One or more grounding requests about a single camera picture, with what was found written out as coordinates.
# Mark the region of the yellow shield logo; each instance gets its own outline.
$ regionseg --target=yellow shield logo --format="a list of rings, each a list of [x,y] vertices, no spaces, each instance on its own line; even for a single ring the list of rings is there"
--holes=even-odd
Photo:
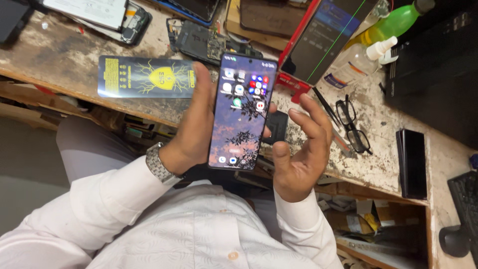
[[[171,67],[160,67],[149,75],[150,81],[158,88],[172,90],[176,78]]]

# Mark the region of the metal watch strap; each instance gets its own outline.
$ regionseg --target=metal watch strap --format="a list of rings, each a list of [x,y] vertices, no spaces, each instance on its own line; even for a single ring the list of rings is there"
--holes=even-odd
[[[173,175],[161,163],[161,160],[159,159],[159,148],[162,146],[163,144],[159,142],[146,151],[146,165],[151,173],[157,177],[161,183],[167,186],[172,186],[181,181],[182,178]]]

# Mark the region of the green line on screen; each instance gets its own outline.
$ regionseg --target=green line on screen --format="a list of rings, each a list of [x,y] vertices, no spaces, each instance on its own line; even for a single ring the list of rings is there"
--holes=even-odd
[[[306,82],[309,81],[310,77],[314,74],[314,72],[317,70],[317,67],[319,67],[320,63],[322,63],[322,61],[324,60],[324,58],[327,56],[328,52],[332,49],[332,47],[334,46],[335,42],[337,42],[338,38],[342,35],[342,33],[344,32],[344,30],[347,28],[348,24],[352,21],[352,19],[355,17],[355,14],[357,14],[357,12],[359,11],[359,9],[362,7],[363,3],[365,3],[366,0],[363,0],[363,2],[360,4],[360,6],[358,7],[358,9],[355,11],[354,15],[352,16],[352,18],[350,18],[350,20],[348,21],[347,25],[345,25],[344,29],[342,29],[342,31],[340,32],[340,34],[338,35],[338,37],[335,39],[335,41],[332,43],[332,45],[330,46],[329,50],[327,50],[326,54],[324,55],[324,57],[322,57],[322,60],[320,60],[319,64],[315,67],[315,69],[312,71],[312,74],[310,74],[309,78],[306,80]]]

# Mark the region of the shirt sleeve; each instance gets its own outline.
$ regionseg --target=shirt sleeve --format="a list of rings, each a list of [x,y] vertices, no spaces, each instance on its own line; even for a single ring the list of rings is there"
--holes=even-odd
[[[315,199],[315,192],[300,202],[286,202],[274,190],[282,243],[324,269],[343,269],[334,233]]]
[[[171,186],[142,156],[118,170],[75,180],[70,192],[34,210],[0,237],[0,268],[84,268]]]

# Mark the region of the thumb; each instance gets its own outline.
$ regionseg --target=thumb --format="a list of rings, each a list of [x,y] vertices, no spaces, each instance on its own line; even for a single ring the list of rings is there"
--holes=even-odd
[[[286,142],[275,142],[272,146],[272,158],[277,172],[284,172],[289,169],[291,162],[291,151]]]
[[[211,97],[211,75],[207,67],[199,62],[193,63],[193,69],[196,75],[196,86],[190,107],[207,108]]]

